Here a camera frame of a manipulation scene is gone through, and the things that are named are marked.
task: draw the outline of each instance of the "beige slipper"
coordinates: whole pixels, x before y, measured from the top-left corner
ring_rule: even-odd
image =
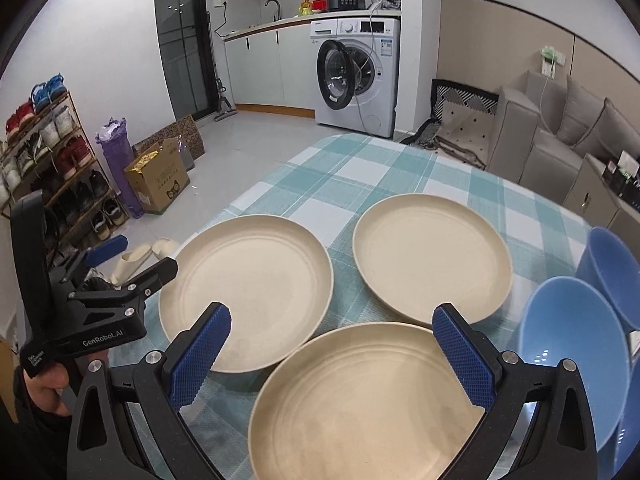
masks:
[[[111,275],[111,283],[119,286],[129,281],[148,257],[151,256],[151,253],[151,245],[149,244],[142,244],[132,251],[122,253],[116,264],[116,269]]]
[[[160,238],[152,248],[152,251],[158,258],[158,260],[162,260],[167,256],[171,256],[180,248],[180,244],[174,240],[169,240],[169,238]]]

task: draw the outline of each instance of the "washing machine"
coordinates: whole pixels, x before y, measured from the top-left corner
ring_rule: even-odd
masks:
[[[380,137],[394,131],[400,21],[334,18],[311,23],[317,53],[316,122]]]

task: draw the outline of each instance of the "gray pillow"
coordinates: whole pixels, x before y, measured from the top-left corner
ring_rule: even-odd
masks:
[[[561,142],[573,146],[593,126],[602,111],[604,102],[577,82],[566,77],[566,103],[562,123],[556,137]]]
[[[580,156],[591,153],[604,161],[618,161],[623,150],[633,158],[638,158],[640,134],[607,97],[600,117],[574,146],[574,152]]]

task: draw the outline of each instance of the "brown patterned board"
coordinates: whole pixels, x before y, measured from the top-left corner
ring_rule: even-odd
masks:
[[[181,118],[179,121],[175,121],[175,123],[169,124],[169,126],[154,133],[151,137],[147,137],[145,140],[134,144],[133,151],[136,153],[136,156],[140,156],[141,153],[144,153],[156,142],[162,142],[165,139],[175,139],[178,136],[182,136],[187,143],[193,160],[204,155],[205,150],[202,137],[196,126],[196,121],[194,121],[190,115]]]

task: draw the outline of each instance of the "sofa armrest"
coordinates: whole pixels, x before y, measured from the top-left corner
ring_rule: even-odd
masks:
[[[486,170],[517,183],[538,128],[540,110],[526,95],[502,88],[489,133]]]

